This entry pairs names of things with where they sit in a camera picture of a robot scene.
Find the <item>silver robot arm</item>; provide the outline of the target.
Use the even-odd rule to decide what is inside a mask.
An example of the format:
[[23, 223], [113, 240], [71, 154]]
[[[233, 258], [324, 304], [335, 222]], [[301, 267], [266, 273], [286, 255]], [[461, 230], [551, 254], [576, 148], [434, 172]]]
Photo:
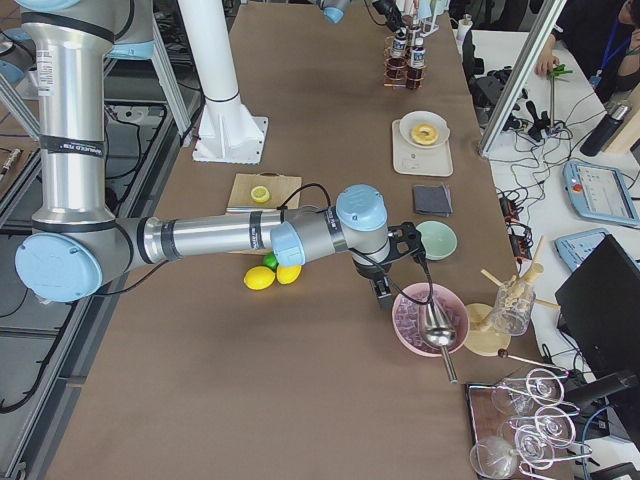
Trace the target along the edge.
[[379, 299], [405, 256], [426, 260], [411, 223], [391, 226], [382, 195], [344, 190], [326, 208], [280, 208], [188, 220], [119, 218], [105, 202], [106, 57], [153, 50], [148, 1], [24, 1], [23, 28], [36, 46], [43, 203], [17, 248], [15, 269], [36, 295], [72, 302], [144, 265], [190, 255], [271, 250], [291, 267], [347, 251]]
[[[351, 6], [349, 0], [314, 0], [311, 4], [316, 5], [322, 12], [324, 17], [331, 23], [339, 23], [347, 10]], [[402, 13], [397, 7], [395, 1], [379, 0], [365, 2], [365, 7], [372, 6], [379, 15], [385, 18], [385, 25], [392, 31], [398, 30], [404, 25], [402, 19]]]

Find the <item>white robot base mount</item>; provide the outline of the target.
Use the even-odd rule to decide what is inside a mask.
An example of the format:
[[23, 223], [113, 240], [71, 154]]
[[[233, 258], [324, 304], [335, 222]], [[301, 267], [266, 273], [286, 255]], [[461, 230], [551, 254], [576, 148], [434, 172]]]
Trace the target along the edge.
[[268, 119], [242, 103], [222, 3], [183, 0], [179, 8], [205, 99], [193, 159], [256, 165]]

